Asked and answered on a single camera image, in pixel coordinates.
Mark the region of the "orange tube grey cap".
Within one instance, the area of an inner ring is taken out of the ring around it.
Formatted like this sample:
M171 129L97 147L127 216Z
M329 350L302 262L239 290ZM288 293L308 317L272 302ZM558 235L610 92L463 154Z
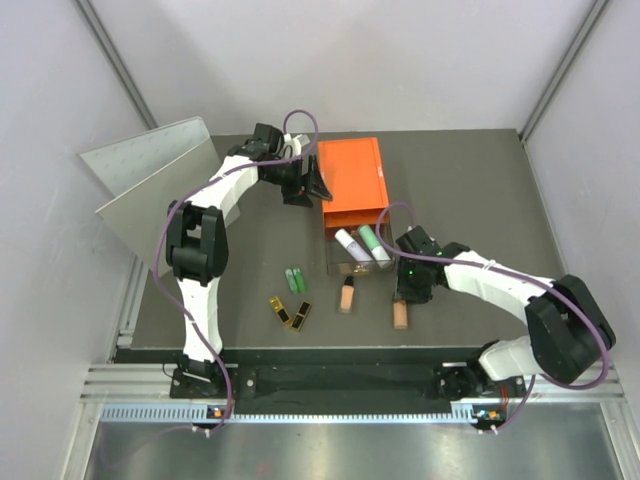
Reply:
M407 304L402 299L393 302L392 322L395 330L406 330L409 326Z

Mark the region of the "orange drawer box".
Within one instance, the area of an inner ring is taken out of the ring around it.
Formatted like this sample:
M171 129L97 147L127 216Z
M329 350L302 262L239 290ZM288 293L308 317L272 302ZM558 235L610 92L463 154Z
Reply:
M342 228L351 233L361 225L374 227L390 204L378 139L321 141L318 164L332 195L322 201L325 239Z

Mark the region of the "green white tube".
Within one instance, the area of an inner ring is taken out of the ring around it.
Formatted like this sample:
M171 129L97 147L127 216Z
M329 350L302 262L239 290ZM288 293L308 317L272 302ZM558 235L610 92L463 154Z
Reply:
M376 233L369 224L361 225L358 228L358 232L363 242L369 249L372 257L380 265L381 268L385 268L391 263L391 257L382 246L380 240L376 236Z

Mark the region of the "lilac white tube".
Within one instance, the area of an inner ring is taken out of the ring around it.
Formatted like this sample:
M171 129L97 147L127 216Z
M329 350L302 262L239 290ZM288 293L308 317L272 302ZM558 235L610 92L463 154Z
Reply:
M371 255L345 229L337 230L334 237L356 262L369 263L373 261Z

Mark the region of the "clear acrylic drawer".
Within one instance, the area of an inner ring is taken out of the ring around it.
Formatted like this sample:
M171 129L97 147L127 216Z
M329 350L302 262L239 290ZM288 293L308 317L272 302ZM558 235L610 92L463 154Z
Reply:
M395 260L382 241L391 241L387 224L378 237L373 224L331 227L324 231L326 270L335 275L367 275L390 271Z

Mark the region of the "peach foundation bottle black cap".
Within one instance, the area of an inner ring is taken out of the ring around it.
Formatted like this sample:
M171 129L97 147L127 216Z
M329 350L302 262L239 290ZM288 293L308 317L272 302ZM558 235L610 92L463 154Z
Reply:
M355 292L355 278L352 275L346 276L341 287L339 311L344 314L350 314L353 309Z

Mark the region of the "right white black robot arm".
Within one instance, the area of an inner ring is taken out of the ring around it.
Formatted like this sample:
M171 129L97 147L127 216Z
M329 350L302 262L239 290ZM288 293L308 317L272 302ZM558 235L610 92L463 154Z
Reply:
M396 294L405 302L427 303L434 289L443 287L494 305L526 325L526 335L490 342L467 360L467 384L478 395L492 394L503 380L528 375L578 389L577 379L616 344L604 313L577 276L528 276L460 243L440 246L420 226L396 244Z

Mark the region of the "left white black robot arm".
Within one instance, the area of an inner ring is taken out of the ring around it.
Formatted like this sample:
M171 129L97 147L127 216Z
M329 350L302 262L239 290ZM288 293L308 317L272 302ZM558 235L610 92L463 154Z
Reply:
M260 181L278 186L287 205L310 208L315 198L331 200L310 149L304 135L257 124L250 139L229 150L208 186L183 203L170 204L165 261L178 283L186 328L171 397L222 398L231 393L230 377L218 360L223 346L218 286L229 260L227 217Z

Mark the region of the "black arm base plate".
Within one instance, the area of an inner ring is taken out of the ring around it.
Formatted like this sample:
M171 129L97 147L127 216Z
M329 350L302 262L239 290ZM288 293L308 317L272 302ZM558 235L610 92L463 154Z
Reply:
M445 379L442 369L427 364L274 365L241 366L229 380L221 373L211 381L176 370L173 398L230 397L239 408L255 408L262 402L340 408L351 403L397 401L458 401L463 398L520 398L525 387L515 380L474 387L453 371Z

